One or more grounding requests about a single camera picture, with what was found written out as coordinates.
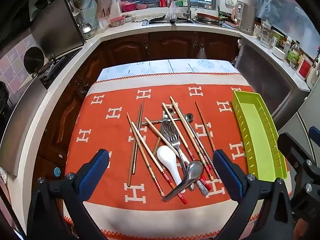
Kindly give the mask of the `black frying pan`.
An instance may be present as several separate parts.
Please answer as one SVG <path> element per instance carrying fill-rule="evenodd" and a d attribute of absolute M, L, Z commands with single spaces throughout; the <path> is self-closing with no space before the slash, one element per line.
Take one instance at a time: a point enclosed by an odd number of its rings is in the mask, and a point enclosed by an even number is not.
<path fill-rule="evenodd" d="M 28 74 L 37 73 L 44 65 L 42 50 L 38 47 L 30 47 L 25 52 L 23 64 Z"/>

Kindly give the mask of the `pink bowl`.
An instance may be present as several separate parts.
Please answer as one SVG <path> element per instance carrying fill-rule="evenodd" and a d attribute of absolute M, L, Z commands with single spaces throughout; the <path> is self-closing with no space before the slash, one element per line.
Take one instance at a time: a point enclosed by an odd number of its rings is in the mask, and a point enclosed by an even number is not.
<path fill-rule="evenodd" d="M 127 1 L 121 1 L 121 8 L 123 12 L 130 12 L 136 9 L 136 4 Z"/>

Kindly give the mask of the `wooden cutting board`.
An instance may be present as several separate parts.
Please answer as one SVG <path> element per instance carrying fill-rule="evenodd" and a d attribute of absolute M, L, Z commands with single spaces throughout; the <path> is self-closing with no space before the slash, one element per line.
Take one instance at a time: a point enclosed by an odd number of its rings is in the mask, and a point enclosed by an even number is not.
<path fill-rule="evenodd" d="M 105 16 L 108 16 L 110 14 L 111 5 L 112 0 L 98 0 L 95 18 L 100 19 Z"/>

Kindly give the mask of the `blue floral tablecloth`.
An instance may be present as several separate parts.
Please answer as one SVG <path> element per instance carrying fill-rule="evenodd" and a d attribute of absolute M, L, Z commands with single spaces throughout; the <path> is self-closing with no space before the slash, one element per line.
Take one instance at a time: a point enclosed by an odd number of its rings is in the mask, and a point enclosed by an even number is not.
<path fill-rule="evenodd" d="M 223 60 L 171 59 L 128 63 L 104 68 L 98 81 L 120 77 L 168 73 L 238 73 L 232 64 Z"/>

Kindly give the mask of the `steel range hood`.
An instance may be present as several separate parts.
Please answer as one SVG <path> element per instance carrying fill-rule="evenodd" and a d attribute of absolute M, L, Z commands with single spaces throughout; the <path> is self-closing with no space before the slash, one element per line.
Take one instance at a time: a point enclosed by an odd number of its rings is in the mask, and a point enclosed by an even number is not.
<path fill-rule="evenodd" d="M 59 57 L 85 43 L 67 0 L 55 0 L 41 10 L 30 30 L 46 57 Z"/>

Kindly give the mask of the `green plastic utensil tray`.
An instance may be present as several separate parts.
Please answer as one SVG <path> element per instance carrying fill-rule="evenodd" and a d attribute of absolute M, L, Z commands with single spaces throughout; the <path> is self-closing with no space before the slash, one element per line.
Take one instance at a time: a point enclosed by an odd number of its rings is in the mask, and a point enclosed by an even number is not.
<path fill-rule="evenodd" d="M 261 95 L 235 90 L 232 106 L 244 143 L 248 172 L 263 181 L 285 180 L 286 160 L 278 150 L 278 132 Z"/>

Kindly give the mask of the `red label jar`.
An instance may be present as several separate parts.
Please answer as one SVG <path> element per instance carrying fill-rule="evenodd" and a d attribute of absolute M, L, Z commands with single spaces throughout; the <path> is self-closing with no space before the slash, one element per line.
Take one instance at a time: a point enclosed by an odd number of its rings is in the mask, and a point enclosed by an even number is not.
<path fill-rule="evenodd" d="M 303 54 L 298 61 L 296 73 L 302 80 L 305 80 L 310 72 L 311 67 L 312 61 L 305 54 Z"/>

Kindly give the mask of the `bamboo chopstick red end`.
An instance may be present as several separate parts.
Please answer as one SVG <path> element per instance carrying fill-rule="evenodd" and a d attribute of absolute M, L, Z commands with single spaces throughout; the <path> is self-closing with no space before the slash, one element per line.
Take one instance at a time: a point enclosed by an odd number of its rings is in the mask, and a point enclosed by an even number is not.
<path fill-rule="evenodd" d="M 151 123 L 151 121 L 145 117 L 144 118 L 146 120 L 146 122 L 149 124 L 149 126 L 152 128 L 152 130 L 165 142 L 165 144 L 180 158 L 180 160 L 188 165 L 190 164 L 188 161 L 185 161 L 182 157 L 182 155 L 180 154 L 180 152 L 178 152 L 171 144 L 170 142 L 160 133 L 160 131 Z"/>
<path fill-rule="evenodd" d="M 189 138 L 190 138 L 190 141 L 191 141 L 191 143 L 193 144 L 193 146 L 194 146 L 194 148 L 195 148 L 195 151 L 196 151 L 197 155 L 198 155 L 199 158 L 200 158 L 200 161 L 202 161 L 202 163 L 203 163 L 203 165 L 204 165 L 204 169 L 205 169 L 206 173 L 208 174 L 208 177 L 209 177 L 210 181 L 213 181 L 213 180 L 214 180 L 214 177 L 213 177 L 213 175 L 211 174 L 210 169 L 209 169 L 209 166 L 208 166 L 207 162 L 205 161 L 204 156 L 203 156 L 203 154 L 202 154 L 199 146 L 197 145 L 197 143 L 196 143 L 196 141 L 195 141 L 195 139 L 194 139 L 194 137 L 193 137 L 193 134 L 192 134 L 192 132 L 191 132 L 189 126 L 188 126 L 187 120 L 185 119 L 185 117 L 184 117 L 184 115 L 182 114 L 182 112 L 179 110 L 179 107 L 178 107 L 178 105 L 176 104 L 176 102 L 174 101 L 174 99 L 173 99 L 172 96 L 170 96 L 170 101 L 172 102 L 172 105 L 175 107 L 175 110 L 176 110 L 177 114 L 179 115 L 181 121 L 183 122 L 183 126 L 185 127 L 185 130 L 186 130 L 186 132 L 188 133 L 188 136 L 189 136 Z"/>
<path fill-rule="evenodd" d="M 157 178 L 156 178 L 156 176 L 155 176 L 155 174 L 154 174 L 154 172 L 152 170 L 152 167 L 151 167 L 151 165 L 150 165 L 150 163 L 149 163 L 149 161 L 148 161 L 148 159 L 146 157 L 146 154 L 145 154 L 145 151 L 144 151 L 144 147 L 142 146 L 141 140 L 140 140 L 140 138 L 138 136 L 137 129 L 135 128 L 134 123 L 131 121 L 131 118 L 130 118 L 129 114 L 126 113 L 126 115 L 127 115 L 127 119 L 129 121 L 130 127 L 132 129 L 132 133 L 133 133 L 135 139 L 136 140 L 139 139 L 138 148 L 139 148 L 139 150 L 141 152 L 141 155 L 142 155 L 144 163 L 145 163 L 145 165 L 146 165 L 146 167 L 148 169 L 148 172 L 149 172 L 149 174 L 150 174 L 155 186 L 157 187 L 157 190 L 159 191 L 159 194 L 162 197 L 164 197 L 164 192 L 163 192 L 163 190 L 162 190 L 162 188 L 161 188 L 161 186 L 160 186 L 160 184 L 159 184 L 159 182 L 158 182 L 158 180 L 157 180 Z"/>
<path fill-rule="evenodd" d="M 176 187 L 176 185 L 171 181 L 171 179 L 168 177 L 168 175 L 166 174 L 166 172 L 164 171 L 164 169 L 161 167 L 161 165 L 159 164 L 159 162 L 156 160 L 156 158 L 154 157 L 154 155 L 152 154 L 151 150 L 149 149 L 147 143 L 144 141 L 143 137 L 141 136 L 141 134 L 139 133 L 138 129 L 138 136 L 141 140 L 142 146 L 144 147 L 144 151 L 148 153 L 148 155 L 150 156 L 150 158 L 152 159 L 152 161 L 154 162 L 154 164 L 156 165 L 156 167 L 159 169 L 161 175 L 164 177 L 165 181 L 170 185 L 170 187 L 172 189 L 174 189 Z"/>
<path fill-rule="evenodd" d="M 173 114 L 170 112 L 172 111 L 172 109 L 167 109 L 167 107 L 164 105 L 164 103 L 162 103 L 163 109 L 167 114 L 167 118 L 164 119 L 164 121 L 162 121 L 161 124 L 161 134 L 170 142 L 170 144 L 178 151 L 180 152 L 180 154 L 182 155 L 183 159 L 185 161 L 190 162 L 190 160 L 187 158 L 187 156 L 182 152 L 182 150 L 180 149 L 180 144 L 181 142 L 183 143 L 183 145 L 185 146 L 187 153 L 190 155 L 191 157 L 191 161 L 195 160 L 194 156 L 192 153 L 189 153 L 189 147 L 185 142 L 185 139 L 183 138 L 180 130 L 178 129 L 178 126 L 175 123 L 175 120 L 173 118 Z M 180 160 L 180 165 L 181 168 L 183 170 L 183 174 L 185 174 L 186 169 L 187 169 L 187 165 L 184 164 L 181 160 Z"/>

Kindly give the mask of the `steel soup spoon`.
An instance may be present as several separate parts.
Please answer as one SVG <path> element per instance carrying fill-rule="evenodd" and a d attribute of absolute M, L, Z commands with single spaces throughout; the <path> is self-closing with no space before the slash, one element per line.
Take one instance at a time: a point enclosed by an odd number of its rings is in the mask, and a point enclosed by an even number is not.
<path fill-rule="evenodd" d="M 178 184 L 170 193 L 162 198 L 163 202 L 168 202 L 182 190 L 186 189 L 195 181 L 199 180 L 203 174 L 204 166 L 199 160 L 192 161 L 186 169 L 185 176 L 180 184 Z"/>

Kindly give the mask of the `white ceramic soup spoon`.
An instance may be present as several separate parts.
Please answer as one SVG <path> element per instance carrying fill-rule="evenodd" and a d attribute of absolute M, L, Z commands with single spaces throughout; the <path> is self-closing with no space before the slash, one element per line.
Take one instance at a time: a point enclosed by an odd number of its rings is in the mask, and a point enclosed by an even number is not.
<path fill-rule="evenodd" d="M 163 145 L 158 148 L 156 154 L 159 161 L 170 172 L 176 186 L 180 185 L 182 179 L 177 168 L 177 159 L 173 150 L 171 150 L 169 146 Z"/>

